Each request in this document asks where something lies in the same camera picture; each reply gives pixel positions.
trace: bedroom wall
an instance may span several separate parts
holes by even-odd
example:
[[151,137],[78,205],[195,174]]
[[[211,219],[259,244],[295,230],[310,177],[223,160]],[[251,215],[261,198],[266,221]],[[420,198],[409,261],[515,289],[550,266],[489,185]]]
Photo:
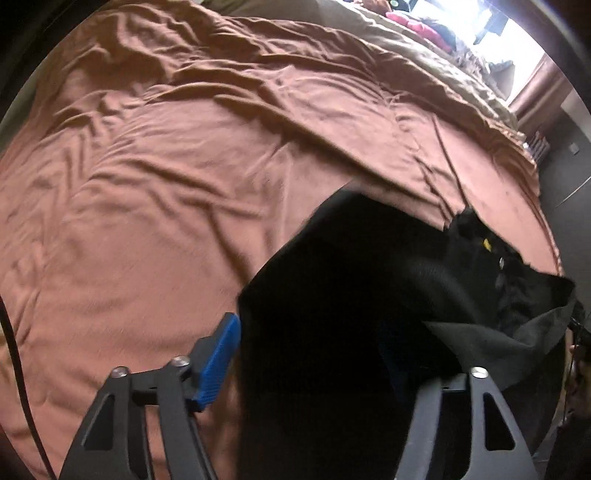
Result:
[[[576,94],[547,135],[551,144],[540,166],[542,210],[560,248],[566,274],[577,283],[579,298],[591,309],[591,180],[558,204],[591,176],[591,115]],[[573,154],[571,145],[579,152]]]

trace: black cloth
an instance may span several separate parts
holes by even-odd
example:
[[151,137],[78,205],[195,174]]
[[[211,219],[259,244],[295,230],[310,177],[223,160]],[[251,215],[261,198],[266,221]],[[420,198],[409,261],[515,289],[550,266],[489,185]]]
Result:
[[480,366],[521,398],[551,353],[553,412],[575,300],[570,280],[524,265],[470,210],[442,232],[341,190],[241,293],[243,378],[254,391],[405,396]]
[[571,417],[558,427],[545,480],[589,480],[591,478],[591,419]]

